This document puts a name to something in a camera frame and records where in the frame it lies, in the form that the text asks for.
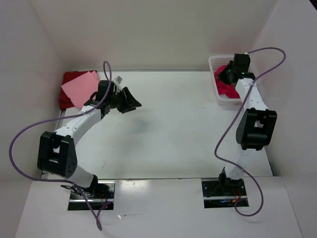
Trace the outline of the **magenta t shirt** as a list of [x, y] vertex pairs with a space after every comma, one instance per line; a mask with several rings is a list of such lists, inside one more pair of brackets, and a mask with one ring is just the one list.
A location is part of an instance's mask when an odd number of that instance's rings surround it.
[[222, 65], [221, 67], [219, 67], [215, 73], [214, 73], [214, 78], [215, 78], [215, 82], [216, 82], [216, 87], [218, 90], [218, 94], [219, 95], [225, 95], [226, 97], [230, 98], [230, 99], [239, 99], [240, 96], [237, 93], [237, 91], [235, 90], [235, 88], [233, 87], [233, 85], [227, 85], [223, 82], [221, 82], [218, 79], [218, 75], [226, 68], [226, 65]]

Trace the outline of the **pink t shirt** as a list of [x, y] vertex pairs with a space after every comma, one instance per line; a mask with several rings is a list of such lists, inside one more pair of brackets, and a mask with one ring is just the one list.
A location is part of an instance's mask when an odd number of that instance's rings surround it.
[[61, 85], [66, 95], [71, 99], [74, 107], [81, 109], [89, 100], [90, 96], [97, 91], [100, 79], [95, 70], [73, 79], [72, 81]]

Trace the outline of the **dark red t shirt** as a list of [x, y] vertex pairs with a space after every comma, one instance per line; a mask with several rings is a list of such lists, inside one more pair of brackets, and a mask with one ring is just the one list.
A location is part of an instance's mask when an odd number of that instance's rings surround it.
[[[75, 78], [77, 78], [85, 73], [87, 73], [87, 71], [65, 72], [63, 75], [62, 85], [72, 81], [73, 79], [75, 79]], [[66, 93], [64, 92], [63, 89], [61, 89], [58, 103], [59, 103], [59, 108], [61, 111], [74, 107], [73, 103], [71, 102], [71, 99], [66, 95]]]

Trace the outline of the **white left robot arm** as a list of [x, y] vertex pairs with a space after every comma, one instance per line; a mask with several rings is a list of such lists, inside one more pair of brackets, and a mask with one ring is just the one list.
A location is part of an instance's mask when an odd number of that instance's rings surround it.
[[78, 165], [76, 145], [90, 128], [99, 123], [112, 109], [124, 114], [141, 107], [127, 87], [121, 87], [122, 78], [102, 80], [98, 89], [84, 104], [80, 113], [54, 132], [40, 137], [38, 169], [62, 177], [81, 188], [87, 198], [105, 191], [98, 177]]

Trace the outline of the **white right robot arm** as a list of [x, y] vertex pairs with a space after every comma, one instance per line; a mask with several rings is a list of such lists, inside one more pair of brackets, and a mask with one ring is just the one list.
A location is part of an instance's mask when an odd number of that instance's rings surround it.
[[225, 166], [218, 178], [217, 189], [223, 195], [242, 186], [243, 170], [258, 151], [269, 145], [277, 120], [277, 113], [271, 111], [262, 100], [255, 75], [249, 72], [250, 63], [248, 54], [235, 54], [217, 76], [221, 82], [233, 85], [244, 103], [244, 113], [236, 129], [236, 142], [240, 149], [233, 163]]

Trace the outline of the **white plastic laundry basket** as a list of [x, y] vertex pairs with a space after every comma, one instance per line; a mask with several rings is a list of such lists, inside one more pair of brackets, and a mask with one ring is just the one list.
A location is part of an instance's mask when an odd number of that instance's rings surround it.
[[247, 93], [253, 86], [255, 79], [243, 78], [237, 81], [236, 86], [233, 86], [239, 94], [239, 99], [230, 99], [225, 95], [219, 95], [214, 78], [215, 71], [222, 65], [227, 65], [230, 61], [233, 61], [234, 55], [225, 56], [211, 56], [209, 57], [209, 66], [211, 70], [211, 81], [213, 83], [214, 91], [216, 94], [217, 102], [219, 105], [237, 105], [245, 100]]

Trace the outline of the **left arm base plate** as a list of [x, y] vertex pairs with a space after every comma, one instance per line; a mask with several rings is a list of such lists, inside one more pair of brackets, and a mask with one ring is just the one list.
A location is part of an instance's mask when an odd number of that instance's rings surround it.
[[[102, 206], [106, 207], [105, 210], [113, 210], [114, 206], [114, 192], [115, 192], [115, 181], [114, 180], [100, 180], [99, 186], [100, 191], [97, 191], [93, 196], [85, 194], [89, 204], [94, 211], [99, 210]], [[62, 185], [65, 189], [70, 190], [70, 197], [68, 202], [68, 211], [85, 211], [89, 210], [89, 207], [80, 194], [80, 192], [73, 186]]]

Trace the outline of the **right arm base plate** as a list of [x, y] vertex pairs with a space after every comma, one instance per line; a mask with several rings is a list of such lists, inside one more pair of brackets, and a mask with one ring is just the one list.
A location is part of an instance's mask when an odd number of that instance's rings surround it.
[[217, 179], [212, 178], [203, 179], [201, 184], [205, 208], [235, 207], [237, 201], [237, 207], [249, 207], [243, 182], [239, 186], [225, 187]]

